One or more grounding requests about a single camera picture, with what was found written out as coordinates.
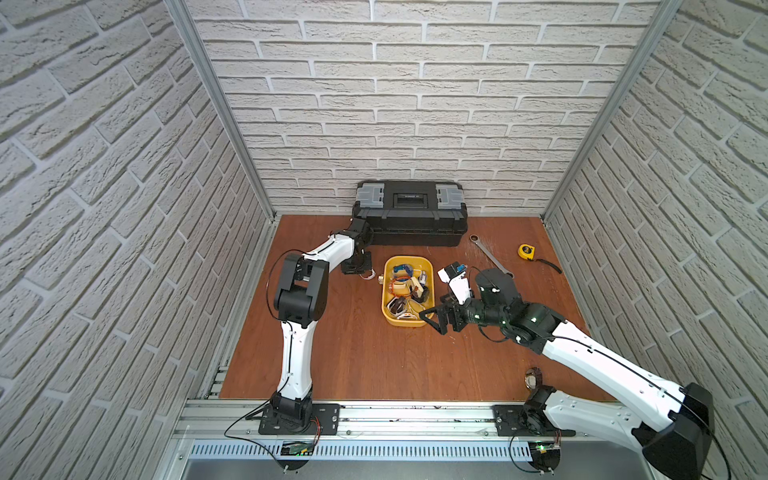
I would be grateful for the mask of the white strap watch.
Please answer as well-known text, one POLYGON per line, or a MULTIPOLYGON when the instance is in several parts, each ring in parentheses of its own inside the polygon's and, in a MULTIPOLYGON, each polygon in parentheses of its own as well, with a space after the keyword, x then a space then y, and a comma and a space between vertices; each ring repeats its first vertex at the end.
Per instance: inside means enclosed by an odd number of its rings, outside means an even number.
POLYGON ((367 273, 362 273, 362 274, 360 274, 360 277, 361 277, 363 280, 366 280, 366 281, 368 281, 368 280, 372 280, 373 278, 375 278, 375 277, 376 277, 376 272, 375 272, 373 269, 371 269, 371 270, 370 270, 369 272, 367 272, 367 273))

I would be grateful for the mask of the red translucent watch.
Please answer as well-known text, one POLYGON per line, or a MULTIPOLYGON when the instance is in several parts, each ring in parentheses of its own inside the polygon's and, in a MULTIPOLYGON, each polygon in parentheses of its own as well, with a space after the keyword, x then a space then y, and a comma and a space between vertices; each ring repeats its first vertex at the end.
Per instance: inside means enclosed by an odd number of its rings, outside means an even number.
POLYGON ((393 287, 404 287, 407 290, 412 285, 411 279, 413 277, 413 268, 409 264, 395 265, 392 270, 391 285, 393 287))

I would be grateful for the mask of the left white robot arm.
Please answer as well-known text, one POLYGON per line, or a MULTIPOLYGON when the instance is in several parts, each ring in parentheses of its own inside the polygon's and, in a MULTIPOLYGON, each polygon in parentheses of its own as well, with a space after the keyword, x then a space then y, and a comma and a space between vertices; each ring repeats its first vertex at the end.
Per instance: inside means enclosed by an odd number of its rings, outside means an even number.
POLYGON ((281 378, 269 401, 276 418, 302 428, 312 421, 312 345, 328 303, 330 273, 336 268, 345 275, 369 272, 372 237, 368 223, 355 218, 313 250, 285 252, 273 302, 283 333, 281 378))

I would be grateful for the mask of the black round watch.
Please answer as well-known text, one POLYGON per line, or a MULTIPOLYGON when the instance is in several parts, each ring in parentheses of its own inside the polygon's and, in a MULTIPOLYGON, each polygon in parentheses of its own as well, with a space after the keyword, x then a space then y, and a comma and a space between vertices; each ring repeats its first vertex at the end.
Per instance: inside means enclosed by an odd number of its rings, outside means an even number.
POLYGON ((412 284, 410 297, 413 301, 423 304, 429 299, 429 288, 422 284, 412 284))

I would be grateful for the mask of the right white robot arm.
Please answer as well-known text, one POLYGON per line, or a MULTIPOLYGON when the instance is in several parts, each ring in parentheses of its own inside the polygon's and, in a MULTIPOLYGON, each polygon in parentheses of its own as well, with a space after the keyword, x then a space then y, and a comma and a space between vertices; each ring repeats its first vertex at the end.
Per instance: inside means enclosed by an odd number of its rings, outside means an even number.
POLYGON ((639 451, 669 479, 699 479, 714 441, 712 394, 644 370, 601 345, 551 308, 526 302, 511 275, 486 269, 470 286, 466 266, 439 270, 449 287, 420 317, 440 334, 469 324, 496 327, 504 339, 558 362, 613 397, 597 402, 535 387, 517 415, 521 428, 547 436, 572 430, 639 451))

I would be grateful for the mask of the yellow plastic tray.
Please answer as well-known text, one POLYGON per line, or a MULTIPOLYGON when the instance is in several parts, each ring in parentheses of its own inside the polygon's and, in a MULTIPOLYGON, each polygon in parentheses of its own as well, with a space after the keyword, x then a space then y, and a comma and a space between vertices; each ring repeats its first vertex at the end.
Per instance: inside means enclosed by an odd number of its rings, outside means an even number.
POLYGON ((401 327, 401 328, 420 328, 420 327, 426 326, 426 322, 421 319, 420 314, 423 311, 431 309, 435 306, 435 295, 434 295, 435 273, 434 273, 434 268, 432 263, 427 258, 422 256, 409 256, 409 255, 393 256, 389 258, 385 263, 383 273, 379 276, 379 280, 382 285, 381 310, 385 319, 390 325, 395 327, 401 327), (421 270, 424 270, 427 272, 427 275, 428 275, 427 287, 429 288, 430 294, 429 294, 429 299, 425 303, 419 304, 411 299, 410 297, 411 286, 410 286, 410 289, 407 290, 404 287, 398 288, 398 287, 393 287, 391 285, 393 267, 399 264, 409 264, 412 266, 413 268, 413 277, 411 279, 412 284, 420 284, 418 281, 418 275, 421 270), (387 304, 395 296, 406 297, 408 299, 408 310, 409 312, 419 315, 420 317, 419 322, 400 321, 389 314, 387 310, 387 304))

